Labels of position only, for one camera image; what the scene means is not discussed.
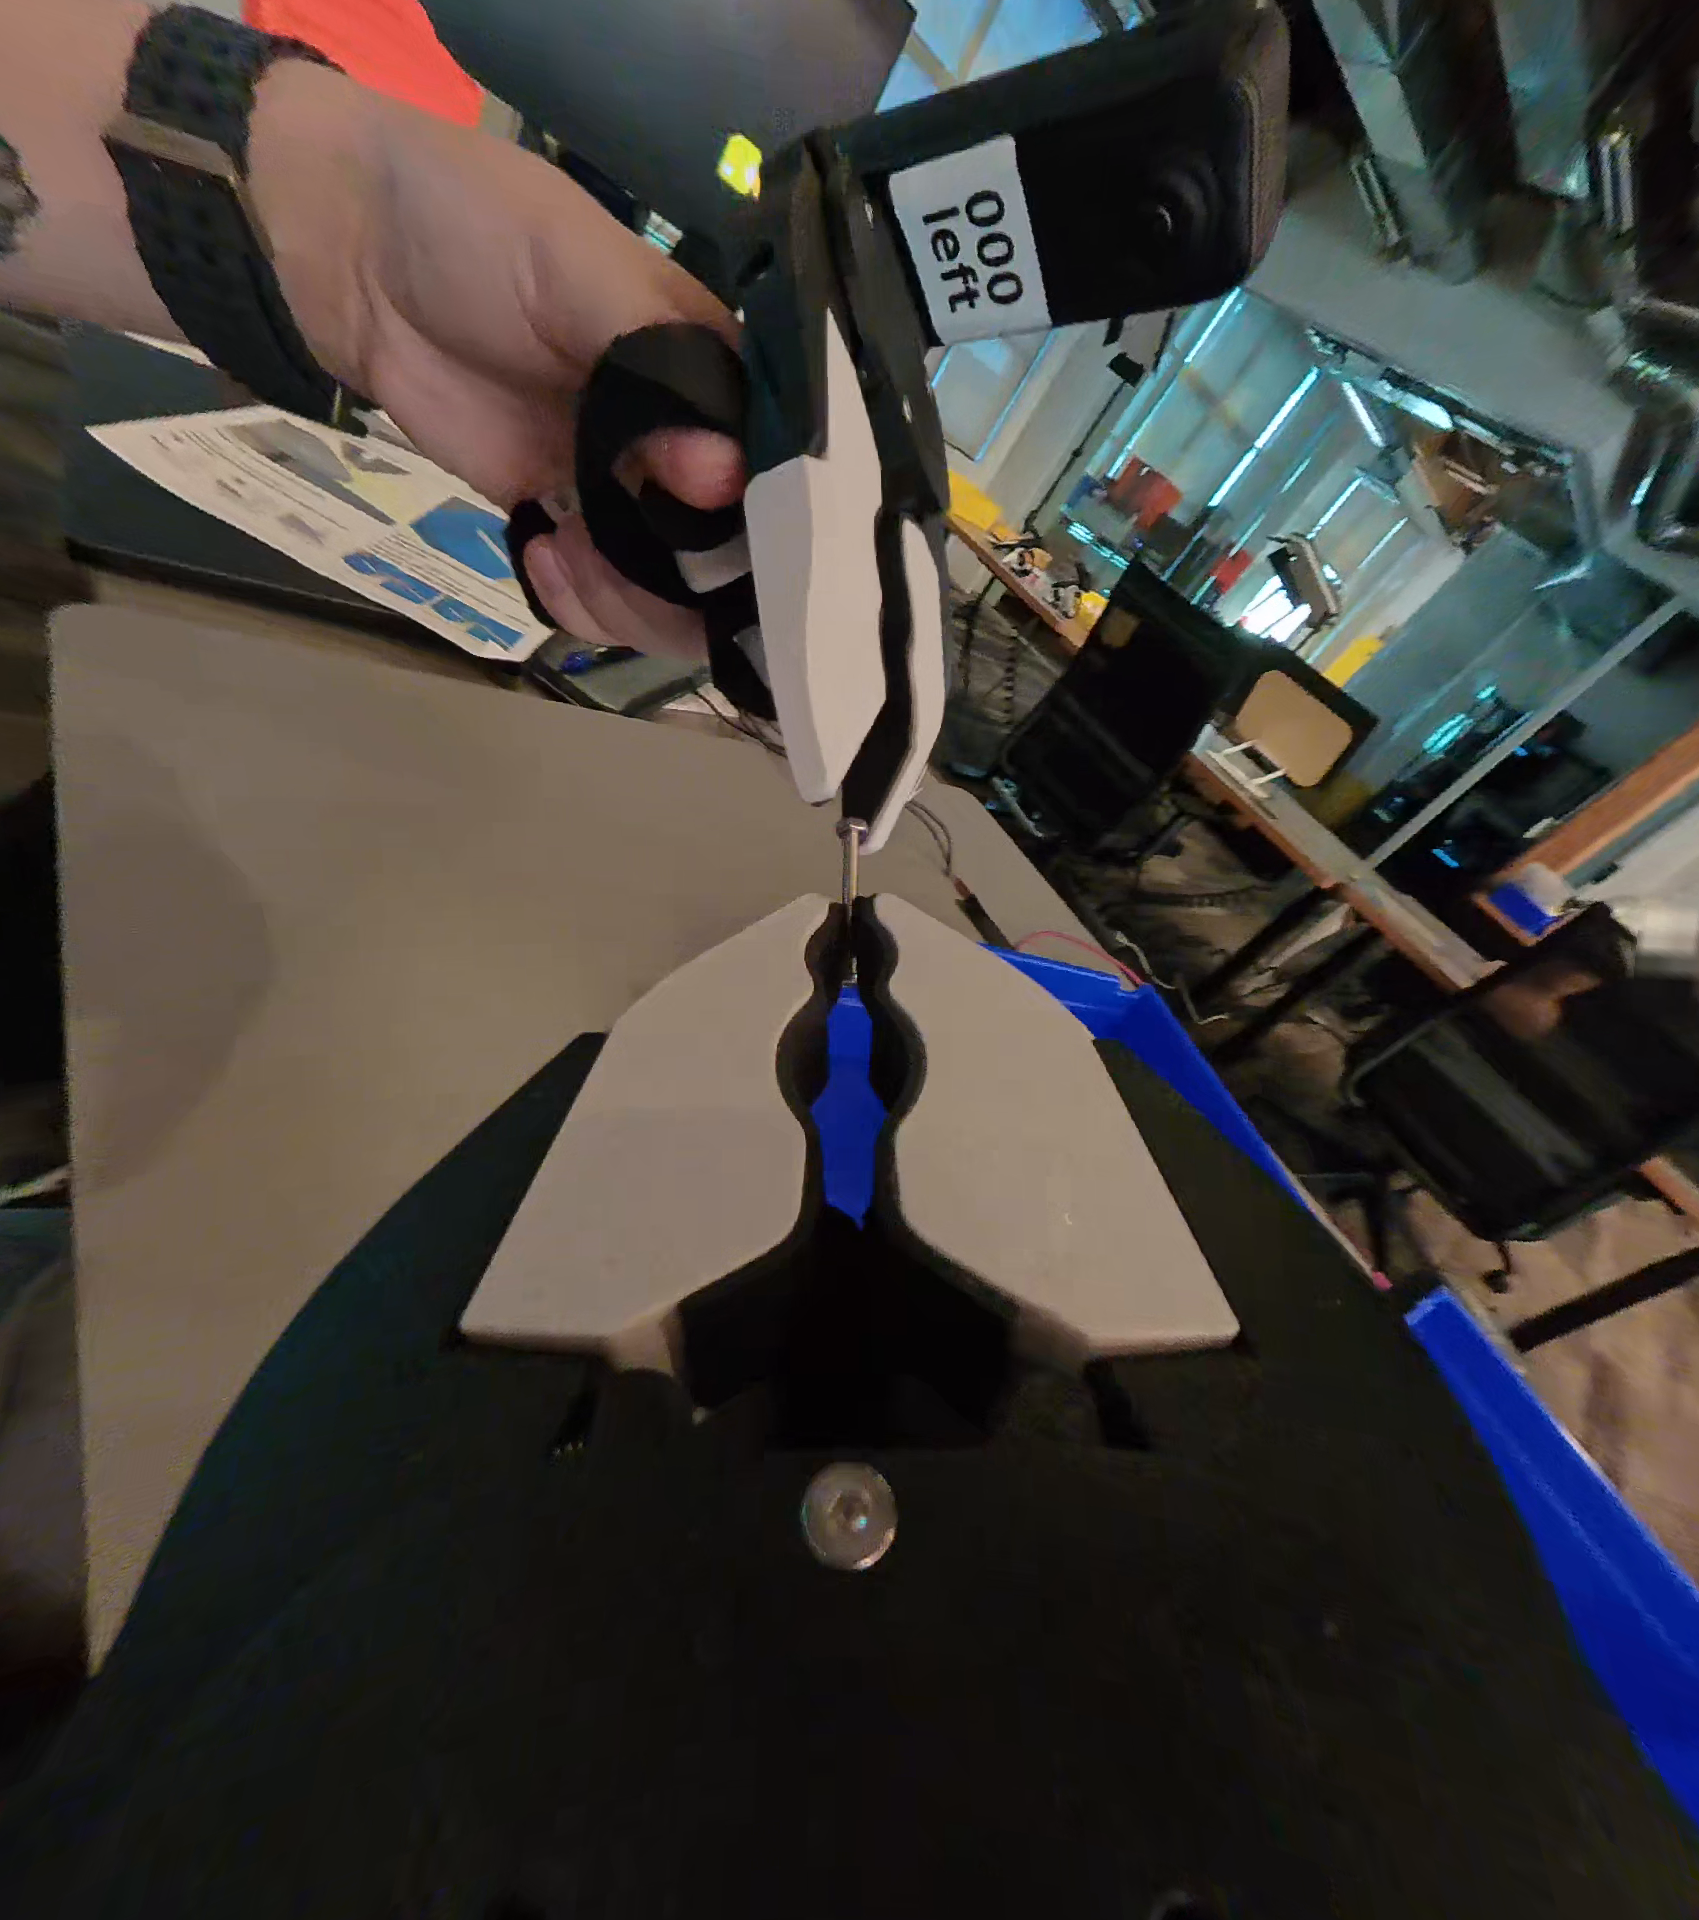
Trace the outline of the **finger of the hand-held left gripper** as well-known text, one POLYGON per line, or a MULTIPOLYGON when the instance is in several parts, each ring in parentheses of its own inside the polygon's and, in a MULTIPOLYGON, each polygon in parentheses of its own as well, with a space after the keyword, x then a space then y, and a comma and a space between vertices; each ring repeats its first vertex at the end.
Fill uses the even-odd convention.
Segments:
POLYGON ((748 487, 766 685, 806 805, 892 806, 892 777, 854 775, 886 707, 876 520, 882 467, 856 362, 830 319, 824 449, 748 487))
POLYGON ((928 771, 948 702, 948 520, 878 519, 882 702, 846 777, 846 818, 882 850, 928 771))

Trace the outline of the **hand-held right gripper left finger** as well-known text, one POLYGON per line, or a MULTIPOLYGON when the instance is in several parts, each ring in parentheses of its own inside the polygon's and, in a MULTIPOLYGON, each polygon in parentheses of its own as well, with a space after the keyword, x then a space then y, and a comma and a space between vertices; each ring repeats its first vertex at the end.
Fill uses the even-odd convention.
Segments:
POLYGON ((802 895, 664 976, 608 1033, 460 1333, 686 1366, 684 1309, 814 1213, 838 904, 802 895))

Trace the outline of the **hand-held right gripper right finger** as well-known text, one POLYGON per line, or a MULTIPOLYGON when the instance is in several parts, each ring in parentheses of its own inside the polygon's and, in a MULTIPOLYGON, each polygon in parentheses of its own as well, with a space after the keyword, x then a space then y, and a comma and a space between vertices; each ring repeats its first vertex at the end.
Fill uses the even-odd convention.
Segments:
POLYGON ((1220 1351, 1240 1321, 1090 1031, 1000 955, 866 900, 906 1034, 896 1210, 1060 1363, 1220 1351))

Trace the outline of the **blue plastic storage bin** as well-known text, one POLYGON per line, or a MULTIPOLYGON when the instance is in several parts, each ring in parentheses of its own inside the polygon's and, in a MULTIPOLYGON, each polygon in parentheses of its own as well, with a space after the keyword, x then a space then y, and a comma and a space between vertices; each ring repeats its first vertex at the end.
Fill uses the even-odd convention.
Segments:
POLYGON ((1405 1324, 1495 1462, 1595 1679, 1699 1826, 1699 1588, 1453 1293, 1405 1324))

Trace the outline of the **person's left hand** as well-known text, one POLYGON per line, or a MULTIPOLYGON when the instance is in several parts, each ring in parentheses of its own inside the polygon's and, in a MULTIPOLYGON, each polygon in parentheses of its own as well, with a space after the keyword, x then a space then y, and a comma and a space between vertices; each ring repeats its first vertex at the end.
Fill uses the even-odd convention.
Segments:
POLYGON ((526 593, 550 627, 702 660, 700 617, 630 584, 586 532, 576 421, 624 336, 686 325, 736 346, 736 319, 548 161, 352 82, 340 92, 354 371, 432 465, 502 510, 550 516, 524 538, 526 593))

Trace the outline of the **wooden desk with black legs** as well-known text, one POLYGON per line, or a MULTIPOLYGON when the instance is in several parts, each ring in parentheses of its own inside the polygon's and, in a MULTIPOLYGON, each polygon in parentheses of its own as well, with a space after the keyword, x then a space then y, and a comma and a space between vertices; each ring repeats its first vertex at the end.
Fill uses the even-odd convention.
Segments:
MULTIPOLYGON (((1236 1036, 1238 1050, 1251 1048, 1281 1021, 1313 1002, 1331 985, 1351 978, 1375 948, 1389 948, 1423 978, 1461 997, 1487 985, 1495 966, 1461 937, 1439 925, 1425 909, 1393 888, 1365 856, 1351 852, 1279 784, 1277 775, 1257 777, 1248 768, 1248 747, 1226 745, 1208 729, 1184 764, 1186 778, 1208 800, 1218 800, 1238 825, 1257 832, 1305 876, 1309 902, 1337 900, 1359 934, 1335 956, 1319 962, 1293 985, 1287 997, 1265 1009, 1236 1036)), ((1595 1188, 1643 1187, 1699 1232, 1699 1183, 1669 1150, 1645 1155, 1619 1168, 1597 1173, 1595 1188)))
POLYGON ((1094 624, 1078 617, 1064 617, 1054 604, 1052 584, 1042 573, 1016 573, 1008 559, 996 549, 988 532, 966 519, 952 515, 948 520, 950 537, 958 543, 1022 608, 1032 612, 1042 629, 1062 646, 1066 656, 1082 650, 1094 624))

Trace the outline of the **black high-back chair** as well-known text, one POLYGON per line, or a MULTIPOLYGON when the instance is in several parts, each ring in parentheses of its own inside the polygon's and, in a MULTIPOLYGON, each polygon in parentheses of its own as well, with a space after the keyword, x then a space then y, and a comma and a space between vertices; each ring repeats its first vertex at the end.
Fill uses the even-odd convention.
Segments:
POLYGON ((1138 560, 992 777, 1038 838, 1090 852, 1160 794, 1238 695, 1250 655, 1242 630, 1138 560))

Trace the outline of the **dark grey pad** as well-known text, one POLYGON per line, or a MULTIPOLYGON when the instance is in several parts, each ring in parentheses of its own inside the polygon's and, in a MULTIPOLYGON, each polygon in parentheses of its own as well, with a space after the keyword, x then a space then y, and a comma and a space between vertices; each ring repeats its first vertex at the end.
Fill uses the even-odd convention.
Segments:
POLYGON ((564 677, 558 659, 576 649, 560 637, 526 662, 526 680, 556 702, 628 718, 652 718, 678 702, 694 701, 708 685, 710 671, 674 656, 652 656, 614 646, 616 655, 594 672, 564 677))

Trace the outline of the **black panel with tan insert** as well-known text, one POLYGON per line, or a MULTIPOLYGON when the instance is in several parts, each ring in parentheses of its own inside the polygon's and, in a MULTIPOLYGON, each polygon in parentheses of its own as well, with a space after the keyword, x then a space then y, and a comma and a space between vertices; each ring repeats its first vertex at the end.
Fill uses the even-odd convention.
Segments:
POLYGON ((1377 727, 1377 715, 1281 649, 1257 662, 1234 710, 1216 722, 1224 737, 1253 739, 1279 759, 1295 790, 1331 781, 1377 727))

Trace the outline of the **black monitor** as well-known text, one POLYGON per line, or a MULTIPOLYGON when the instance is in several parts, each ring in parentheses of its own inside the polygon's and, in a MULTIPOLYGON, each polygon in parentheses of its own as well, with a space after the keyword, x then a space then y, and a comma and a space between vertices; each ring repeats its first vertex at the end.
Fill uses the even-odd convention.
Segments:
POLYGON ((550 135, 684 237, 740 261, 756 202, 718 174, 876 110, 908 3, 428 3, 430 24, 528 132, 550 135))

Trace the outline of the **black mesh office chair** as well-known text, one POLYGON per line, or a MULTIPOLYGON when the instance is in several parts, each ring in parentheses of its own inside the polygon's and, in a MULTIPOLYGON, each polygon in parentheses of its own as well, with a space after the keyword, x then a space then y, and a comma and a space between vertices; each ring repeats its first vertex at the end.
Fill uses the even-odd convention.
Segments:
POLYGON ((1549 1237, 1699 1146, 1699 911, 1583 907, 1369 1034, 1341 1094, 1473 1237, 1549 1237))

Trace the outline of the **printed leaflet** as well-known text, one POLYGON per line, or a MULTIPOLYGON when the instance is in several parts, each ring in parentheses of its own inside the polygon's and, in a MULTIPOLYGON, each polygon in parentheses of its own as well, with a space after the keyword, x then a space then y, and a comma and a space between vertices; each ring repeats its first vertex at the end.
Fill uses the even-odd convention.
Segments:
POLYGON ((506 516, 408 445, 262 405, 88 434, 178 501, 474 659, 524 665, 552 637, 518 584, 506 516))

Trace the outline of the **black wristwatch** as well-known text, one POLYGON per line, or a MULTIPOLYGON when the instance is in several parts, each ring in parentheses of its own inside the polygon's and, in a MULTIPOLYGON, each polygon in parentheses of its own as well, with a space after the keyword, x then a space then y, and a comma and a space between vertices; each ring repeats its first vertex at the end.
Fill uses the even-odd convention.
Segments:
POLYGON ((184 341, 264 405, 356 430, 368 402, 310 351, 252 197, 256 90, 290 63, 334 69, 300 41, 170 4, 140 30, 102 147, 144 274, 184 341))

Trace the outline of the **red bag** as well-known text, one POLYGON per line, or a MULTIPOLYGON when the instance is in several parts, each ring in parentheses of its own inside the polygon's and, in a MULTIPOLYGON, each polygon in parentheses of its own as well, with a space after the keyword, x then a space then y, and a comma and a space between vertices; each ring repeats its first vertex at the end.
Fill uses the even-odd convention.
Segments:
POLYGON ((484 92, 438 39, 422 3, 244 3, 240 16, 304 42, 358 85, 476 131, 484 92))

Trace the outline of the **wooden pillar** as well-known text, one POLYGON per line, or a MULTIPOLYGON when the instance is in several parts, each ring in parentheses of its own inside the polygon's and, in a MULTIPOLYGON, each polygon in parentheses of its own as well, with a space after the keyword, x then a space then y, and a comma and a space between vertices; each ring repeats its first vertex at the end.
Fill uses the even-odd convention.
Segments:
POLYGON ((1495 900, 1515 886, 1521 869, 1541 866, 1567 880, 1625 834, 1681 800, 1695 784, 1699 784, 1699 720, 1655 751, 1623 781, 1583 805, 1563 826, 1537 840, 1531 850, 1497 870, 1473 893, 1473 904, 1493 920, 1513 929, 1515 923, 1495 900))

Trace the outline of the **silver bent air duct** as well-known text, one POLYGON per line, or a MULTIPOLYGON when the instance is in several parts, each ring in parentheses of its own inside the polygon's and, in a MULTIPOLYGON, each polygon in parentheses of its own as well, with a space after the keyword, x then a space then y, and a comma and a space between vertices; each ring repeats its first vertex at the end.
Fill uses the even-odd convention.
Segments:
POLYGON ((1581 325, 1575 357, 1533 432, 1567 459, 1587 537, 1699 567, 1699 280, 1629 286, 1581 325))

